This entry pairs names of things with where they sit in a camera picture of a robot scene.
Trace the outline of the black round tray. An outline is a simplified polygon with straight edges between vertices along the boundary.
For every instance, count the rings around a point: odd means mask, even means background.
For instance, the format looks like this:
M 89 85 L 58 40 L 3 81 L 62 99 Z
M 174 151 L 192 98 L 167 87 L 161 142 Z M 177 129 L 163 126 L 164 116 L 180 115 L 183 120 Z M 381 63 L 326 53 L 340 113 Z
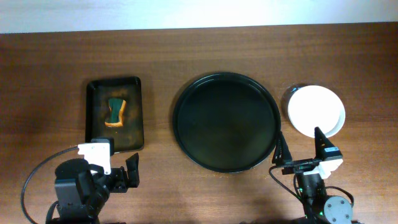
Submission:
M 220 72 L 189 83 L 172 113 L 175 140 L 193 162 L 208 170 L 249 170 L 274 150 L 281 133 L 277 103 L 259 82 Z

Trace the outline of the orange green scrub sponge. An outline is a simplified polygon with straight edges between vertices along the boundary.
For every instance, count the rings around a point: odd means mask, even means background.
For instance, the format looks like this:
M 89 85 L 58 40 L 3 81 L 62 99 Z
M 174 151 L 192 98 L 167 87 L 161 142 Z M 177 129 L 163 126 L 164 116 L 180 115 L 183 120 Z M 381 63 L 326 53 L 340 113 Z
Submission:
M 109 118 L 104 122 L 109 128 L 123 127 L 123 113 L 126 108 L 126 101 L 119 98 L 110 98 L 108 100 L 110 110 Z

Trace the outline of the black rectangular tray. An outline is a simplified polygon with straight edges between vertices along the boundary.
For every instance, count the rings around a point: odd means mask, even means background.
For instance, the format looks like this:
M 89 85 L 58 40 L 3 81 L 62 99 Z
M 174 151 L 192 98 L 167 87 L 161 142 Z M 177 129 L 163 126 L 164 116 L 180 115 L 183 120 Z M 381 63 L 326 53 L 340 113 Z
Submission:
M 109 128 L 108 100 L 119 98 L 126 101 L 123 127 Z M 93 80 L 86 86 L 85 141 L 94 138 L 113 138 L 114 152 L 137 151 L 144 146 L 141 80 L 139 77 L 118 77 Z

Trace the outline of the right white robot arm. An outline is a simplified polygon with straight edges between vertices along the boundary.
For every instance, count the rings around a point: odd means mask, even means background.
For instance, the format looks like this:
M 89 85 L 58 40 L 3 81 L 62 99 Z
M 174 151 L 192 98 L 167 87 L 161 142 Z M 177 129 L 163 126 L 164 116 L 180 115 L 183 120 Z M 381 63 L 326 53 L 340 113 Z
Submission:
M 304 216 L 293 220 L 294 223 L 355 223 L 352 194 L 342 188 L 325 185 L 325 179 L 342 165 L 343 155 L 319 127 L 314 132 L 315 157 L 297 161 L 292 159 L 285 138 L 280 133 L 269 174 L 302 204 Z M 293 175 L 294 190 L 272 174 L 274 169 L 280 169 L 284 175 Z

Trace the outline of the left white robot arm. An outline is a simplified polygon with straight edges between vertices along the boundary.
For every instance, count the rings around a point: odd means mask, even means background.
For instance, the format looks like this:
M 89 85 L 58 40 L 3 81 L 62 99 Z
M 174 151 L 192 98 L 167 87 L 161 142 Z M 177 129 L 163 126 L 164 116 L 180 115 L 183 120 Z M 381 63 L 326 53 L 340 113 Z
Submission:
M 70 159 L 55 169 L 54 202 L 46 223 L 99 223 L 98 215 L 111 193 L 126 193 L 139 186 L 139 155 L 126 159 L 126 167 L 105 174 L 101 166 Z

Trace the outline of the cream plate top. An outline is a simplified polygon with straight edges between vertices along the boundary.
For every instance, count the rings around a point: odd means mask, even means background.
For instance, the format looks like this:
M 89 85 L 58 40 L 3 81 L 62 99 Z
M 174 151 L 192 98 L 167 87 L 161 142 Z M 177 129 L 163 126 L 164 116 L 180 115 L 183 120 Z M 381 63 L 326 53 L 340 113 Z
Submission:
M 343 127 L 346 111 L 342 100 L 330 89 L 307 85 L 296 90 L 287 104 L 287 114 L 293 127 L 301 134 L 315 137 L 315 128 L 330 138 Z

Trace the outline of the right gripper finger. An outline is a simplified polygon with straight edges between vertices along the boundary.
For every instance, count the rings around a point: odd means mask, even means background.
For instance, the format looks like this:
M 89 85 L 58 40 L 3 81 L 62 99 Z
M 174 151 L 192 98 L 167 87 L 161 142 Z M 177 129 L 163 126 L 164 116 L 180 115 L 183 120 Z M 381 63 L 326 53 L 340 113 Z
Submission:
M 336 147 L 321 131 L 319 127 L 315 128 L 315 152 L 316 159 L 322 161 L 330 161 L 342 159 L 343 155 L 338 147 Z
M 272 156 L 272 163 L 273 164 L 292 163 L 292 156 L 282 131 L 279 133 L 277 138 L 274 155 Z

